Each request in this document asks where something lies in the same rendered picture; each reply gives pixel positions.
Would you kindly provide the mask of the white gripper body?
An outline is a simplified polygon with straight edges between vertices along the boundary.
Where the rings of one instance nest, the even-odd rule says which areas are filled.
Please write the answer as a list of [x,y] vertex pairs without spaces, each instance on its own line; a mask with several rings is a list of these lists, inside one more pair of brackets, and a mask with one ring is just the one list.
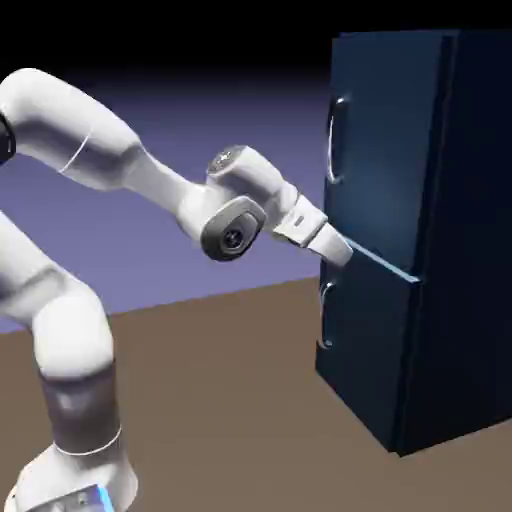
[[308,249],[336,267],[344,267],[353,255],[349,243],[330,223],[325,223],[319,229],[309,242]]

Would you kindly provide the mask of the large dark blue cabinet door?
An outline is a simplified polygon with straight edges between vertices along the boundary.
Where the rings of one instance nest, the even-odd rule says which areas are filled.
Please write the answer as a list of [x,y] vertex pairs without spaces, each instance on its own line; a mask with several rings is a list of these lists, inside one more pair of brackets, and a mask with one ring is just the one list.
[[369,32],[333,43],[333,167],[326,212],[360,247],[409,275],[421,267],[426,201],[439,153],[453,35]]

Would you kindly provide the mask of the small dark blue cabinet door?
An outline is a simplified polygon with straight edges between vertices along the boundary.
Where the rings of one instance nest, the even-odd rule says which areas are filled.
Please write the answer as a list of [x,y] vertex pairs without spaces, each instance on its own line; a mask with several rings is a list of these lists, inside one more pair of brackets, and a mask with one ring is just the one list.
[[326,337],[316,370],[385,449],[396,450],[410,324],[422,284],[356,251],[342,269],[324,263]]

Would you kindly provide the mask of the dark blue cabinet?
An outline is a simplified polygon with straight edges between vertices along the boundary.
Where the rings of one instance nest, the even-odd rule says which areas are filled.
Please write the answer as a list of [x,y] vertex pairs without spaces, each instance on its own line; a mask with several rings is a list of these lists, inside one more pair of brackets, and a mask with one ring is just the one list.
[[453,35],[394,453],[512,418],[512,30]]

